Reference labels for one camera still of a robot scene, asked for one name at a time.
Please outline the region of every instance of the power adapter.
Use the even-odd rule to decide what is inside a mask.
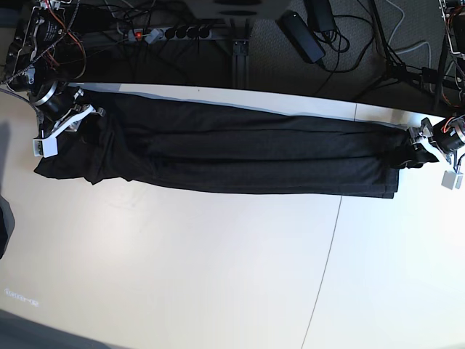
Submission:
[[[325,57],[326,52],[316,35],[305,25],[297,12],[285,12],[278,20],[278,25],[305,62],[316,63]]]
[[[304,0],[308,28],[317,33],[336,31],[333,10],[329,0]]]

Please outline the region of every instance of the gray carpet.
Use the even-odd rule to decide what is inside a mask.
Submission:
[[[335,15],[357,15],[370,19],[368,14],[356,0],[330,0]],[[432,66],[436,68],[442,43],[443,25],[437,0],[392,0],[405,10],[405,20],[394,37],[392,46],[395,49],[409,47],[421,40],[427,40],[432,47]],[[102,3],[102,0],[86,0],[90,3]],[[368,6],[367,0],[361,0]],[[386,0],[376,0],[381,20],[387,37],[400,19],[400,12]],[[303,0],[292,0],[289,9],[297,11],[305,22]],[[339,69],[349,68],[357,60],[360,51],[370,40],[371,28],[368,24],[354,19],[336,19],[341,32],[350,40],[351,48],[340,57]],[[12,40],[12,30],[0,31],[0,63],[4,61],[6,49]],[[188,43],[174,42],[165,48],[162,58],[172,61],[182,46]],[[212,43],[201,43],[197,52],[193,45],[181,58],[177,65],[188,75],[193,84],[205,87],[230,87],[230,59]],[[326,49],[323,59],[327,68],[336,64],[336,53]],[[416,67],[428,65],[426,47],[401,56],[404,61]],[[140,63],[137,82],[157,84],[184,84],[182,74],[176,72],[163,62],[144,60]],[[112,61],[108,72],[100,75],[93,72],[92,81],[131,81],[127,66]],[[351,100],[364,87],[376,80],[384,71],[384,62],[372,45],[366,52],[360,67],[351,73],[334,74],[318,97],[335,100]],[[258,91],[279,92],[293,95],[312,96],[328,73],[316,65],[303,62],[295,49],[288,42],[272,20],[257,20],[251,37],[250,49],[250,88]],[[431,113],[431,99],[404,84],[394,85],[367,94],[360,100],[363,103],[383,105],[422,113]],[[447,115],[448,111],[438,114]]]
[[[361,2],[368,6],[367,0]],[[409,47],[421,40],[427,40],[432,46],[432,66],[435,68],[444,33],[438,1],[392,0],[392,2],[405,11],[405,19],[392,41],[392,47],[394,49]],[[377,0],[376,3],[385,33],[389,38],[401,17],[400,11],[385,0]],[[335,15],[357,15],[370,19],[355,0],[331,0],[331,6]],[[297,11],[304,21],[307,21],[302,0],[292,0],[289,9]],[[371,28],[360,20],[340,18],[336,19],[336,22],[341,32],[351,42],[350,50],[340,57],[339,69],[345,69],[353,65],[363,46],[370,40]],[[408,65],[419,68],[428,66],[426,47],[401,57]],[[334,68],[336,53],[326,49],[326,57],[323,60],[327,68]],[[316,65],[304,63],[275,22],[271,20],[259,20],[254,26],[250,64],[251,89],[259,91],[311,96],[328,76],[328,73]],[[372,45],[356,71],[334,74],[318,97],[351,100],[359,91],[376,80],[383,71],[384,61],[376,53],[375,45]],[[366,95],[361,101],[421,112],[428,112],[430,106],[430,99],[427,96],[405,85],[380,89]]]

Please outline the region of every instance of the black trousers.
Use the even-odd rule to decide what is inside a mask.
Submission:
[[[401,129],[220,105],[86,92],[106,117],[91,116],[59,136],[59,155],[36,173],[122,177],[215,193],[323,193],[392,198],[398,170],[391,152]]]

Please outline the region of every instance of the power strip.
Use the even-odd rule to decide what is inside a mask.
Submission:
[[[201,28],[200,32],[198,26],[182,26],[179,28],[173,27],[155,27],[149,28],[150,33],[145,36],[142,35],[144,29],[138,28],[128,32],[128,41],[138,42],[141,40],[152,44],[156,41],[177,41],[177,40],[226,40],[229,38],[228,28]]]

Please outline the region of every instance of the white table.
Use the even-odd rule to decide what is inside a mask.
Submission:
[[[85,87],[287,115],[404,125],[425,117],[264,92]],[[9,96],[0,105],[0,129],[11,132],[1,195],[16,222],[0,289],[39,304],[2,292],[0,309],[136,349],[465,343],[465,229],[448,223],[453,205],[462,219],[465,195],[440,186],[439,165],[401,171],[394,200],[91,186],[34,174],[33,112]]]

